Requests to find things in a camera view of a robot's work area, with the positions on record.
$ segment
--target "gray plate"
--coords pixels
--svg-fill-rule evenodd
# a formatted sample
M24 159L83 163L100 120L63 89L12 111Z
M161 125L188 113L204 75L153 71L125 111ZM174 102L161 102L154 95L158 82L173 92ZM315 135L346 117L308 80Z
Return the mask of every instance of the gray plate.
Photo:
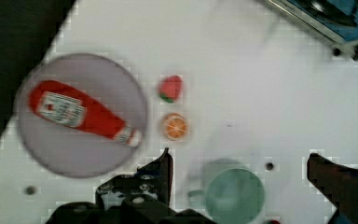
M136 148L41 119L28 106L28 95L43 80L56 80L98 100L145 133L147 103L132 75L120 65L90 54L73 54L37 67L22 83L16 99L20 134L26 149L50 171L93 177L113 171Z

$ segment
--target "red bottle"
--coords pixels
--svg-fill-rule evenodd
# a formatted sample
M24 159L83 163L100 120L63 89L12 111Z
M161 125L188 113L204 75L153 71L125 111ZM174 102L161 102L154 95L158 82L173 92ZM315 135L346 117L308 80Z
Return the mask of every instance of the red bottle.
M58 81L41 82L29 106L43 119L137 147L142 134L86 93Z

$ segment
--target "white table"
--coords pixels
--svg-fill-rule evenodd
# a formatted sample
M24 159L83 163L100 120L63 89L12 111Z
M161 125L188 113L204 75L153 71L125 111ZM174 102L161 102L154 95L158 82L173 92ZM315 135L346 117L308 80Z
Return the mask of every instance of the white table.
M200 160L235 157L265 184L265 208L254 223L331 217L333 206L305 176L310 152L358 168L358 63L332 59L329 47L254 0L82 0L46 60L75 52L106 56L139 80L152 120L146 141L111 174L69 179L30 157L13 118L0 139L0 224L45 223L63 203L93 202L103 182L165 147L175 161L173 208L187 208L186 178ZM177 105L163 104L156 91L172 74L185 81ZM171 111L190 119L184 142L159 133ZM265 171L267 161L277 168ZM30 185L36 195L23 193Z

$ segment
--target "orange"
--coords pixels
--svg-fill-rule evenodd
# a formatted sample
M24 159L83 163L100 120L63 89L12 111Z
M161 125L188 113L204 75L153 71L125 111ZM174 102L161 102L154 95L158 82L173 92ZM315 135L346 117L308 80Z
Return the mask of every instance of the orange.
M176 141L186 135L188 124L186 119L181 115L171 113L165 117L162 129L168 139Z

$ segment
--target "cup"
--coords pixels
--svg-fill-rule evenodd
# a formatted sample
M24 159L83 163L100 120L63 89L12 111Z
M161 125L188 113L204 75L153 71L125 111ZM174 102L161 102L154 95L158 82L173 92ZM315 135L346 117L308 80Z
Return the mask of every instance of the cup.
M238 161L221 159L205 164L200 182L199 189L187 194L189 205L206 209L218 224L249 223L263 207L263 184Z

